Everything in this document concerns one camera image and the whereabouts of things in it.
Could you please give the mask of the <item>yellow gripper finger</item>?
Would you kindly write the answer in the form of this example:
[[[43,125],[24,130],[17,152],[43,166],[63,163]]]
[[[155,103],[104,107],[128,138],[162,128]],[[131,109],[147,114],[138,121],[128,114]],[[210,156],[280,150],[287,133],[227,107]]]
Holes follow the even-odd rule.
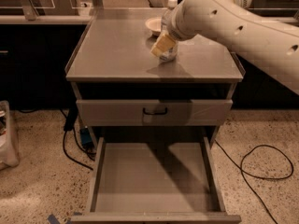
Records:
[[[150,52],[156,57],[161,57],[176,45],[176,40],[168,33],[160,34],[153,44]]]

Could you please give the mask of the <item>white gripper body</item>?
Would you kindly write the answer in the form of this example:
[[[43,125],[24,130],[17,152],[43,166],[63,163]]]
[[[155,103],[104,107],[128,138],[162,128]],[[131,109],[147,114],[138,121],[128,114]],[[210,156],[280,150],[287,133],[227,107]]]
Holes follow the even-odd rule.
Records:
[[[192,19],[185,12],[191,4],[182,0],[170,13],[167,20],[167,32],[177,41],[185,41],[194,38],[197,32],[192,27]]]

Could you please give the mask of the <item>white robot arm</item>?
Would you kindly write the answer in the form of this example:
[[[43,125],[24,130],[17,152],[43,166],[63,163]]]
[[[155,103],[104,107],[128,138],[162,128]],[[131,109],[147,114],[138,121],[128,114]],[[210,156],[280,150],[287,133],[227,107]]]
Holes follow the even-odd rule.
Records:
[[[157,57],[178,41],[204,36],[218,42],[299,93],[299,27],[248,11],[252,0],[182,0],[151,48]]]

